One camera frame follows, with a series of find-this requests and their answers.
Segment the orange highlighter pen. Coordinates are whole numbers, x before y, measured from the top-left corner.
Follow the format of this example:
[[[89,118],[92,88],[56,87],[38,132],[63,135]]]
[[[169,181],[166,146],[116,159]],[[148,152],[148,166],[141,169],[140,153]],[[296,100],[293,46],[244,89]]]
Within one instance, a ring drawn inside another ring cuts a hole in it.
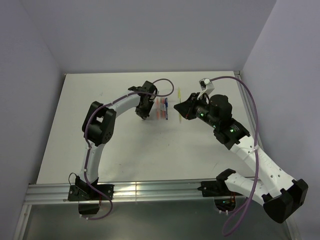
[[[156,98],[155,107],[156,107],[156,118],[157,118],[157,120],[159,120],[159,119],[160,119],[160,103],[159,103],[159,98]]]

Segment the red highlighter pen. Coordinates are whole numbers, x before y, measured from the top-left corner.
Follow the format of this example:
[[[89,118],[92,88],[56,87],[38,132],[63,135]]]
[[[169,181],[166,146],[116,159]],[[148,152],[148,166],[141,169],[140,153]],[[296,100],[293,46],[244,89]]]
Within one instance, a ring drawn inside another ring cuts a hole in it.
[[[160,98],[160,110],[161,110],[161,118],[166,119],[166,105],[165,105],[165,98]]]

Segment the blue pen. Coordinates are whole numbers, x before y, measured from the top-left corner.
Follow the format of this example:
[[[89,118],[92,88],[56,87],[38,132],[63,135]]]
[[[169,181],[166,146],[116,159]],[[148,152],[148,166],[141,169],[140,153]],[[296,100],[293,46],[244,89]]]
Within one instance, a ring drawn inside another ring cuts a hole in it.
[[[168,120],[168,98],[164,98],[164,107],[165,107],[165,120]]]

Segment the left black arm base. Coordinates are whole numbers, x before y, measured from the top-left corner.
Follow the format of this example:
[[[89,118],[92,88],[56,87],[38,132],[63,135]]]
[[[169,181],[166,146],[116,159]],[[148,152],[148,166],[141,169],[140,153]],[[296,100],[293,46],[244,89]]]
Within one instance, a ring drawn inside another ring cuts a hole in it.
[[[82,181],[80,177],[77,176],[75,183],[69,187],[67,200],[69,202],[79,202],[78,212],[81,215],[96,215],[100,210],[101,201],[113,199],[113,184],[98,184],[98,180],[96,180],[92,183],[92,186],[99,192],[93,190],[85,181]]]

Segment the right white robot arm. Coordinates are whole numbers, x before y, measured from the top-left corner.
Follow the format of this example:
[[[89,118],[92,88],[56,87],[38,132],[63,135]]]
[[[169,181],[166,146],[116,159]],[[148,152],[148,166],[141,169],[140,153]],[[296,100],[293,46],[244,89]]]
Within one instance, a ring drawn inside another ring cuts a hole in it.
[[[257,174],[254,181],[228,168],[214,181],[202,182],[198,190],[203,196],[238,193],[252,198],[277,223],[283,223],[304,204],[308,184],[287,174],[255,145],[249,131],[232,117],[233,107],[227,96],[216,94],[207,100],[192,93],[174,109],[187,120],[200,119],[212,127],[216,139]]]

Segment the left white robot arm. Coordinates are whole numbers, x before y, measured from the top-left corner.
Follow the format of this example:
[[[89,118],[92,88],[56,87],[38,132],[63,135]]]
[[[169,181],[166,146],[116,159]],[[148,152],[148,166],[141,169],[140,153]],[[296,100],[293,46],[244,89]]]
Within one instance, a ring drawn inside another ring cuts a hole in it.
[[[103,149],[114,133],[116,118],[126,111],[135,108],[135,113],[145,120],[158,94],[157,87],[149,81],[142,86],[132,86],[128,91],[111,103],[102,104],[94,101],[87,112],[82,131],[86,142],[86,154],[75,185],[79,194],[91,200],[98,193],[99,165]]]

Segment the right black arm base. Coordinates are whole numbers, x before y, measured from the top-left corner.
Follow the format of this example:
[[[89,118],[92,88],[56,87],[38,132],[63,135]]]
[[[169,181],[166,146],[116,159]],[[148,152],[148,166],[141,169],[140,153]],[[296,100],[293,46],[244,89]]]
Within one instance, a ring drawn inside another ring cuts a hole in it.
[[[230,191],[221,179],[201,181],[197,190],[203,198],[213,198],[219,214],[228,215],[237,209],[236,197],[240,194]]]

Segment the aluminium mounting rail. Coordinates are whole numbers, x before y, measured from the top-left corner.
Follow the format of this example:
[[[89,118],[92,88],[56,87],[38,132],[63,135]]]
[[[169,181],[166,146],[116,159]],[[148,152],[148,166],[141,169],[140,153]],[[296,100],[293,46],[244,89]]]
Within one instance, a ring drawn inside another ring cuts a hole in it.
[[[198,187],[203,179],[113,182],[112,202],[139,203],[205,200]],[[31,184],[23,205],[98,204],[98,200],[69,201],[69,183]]]

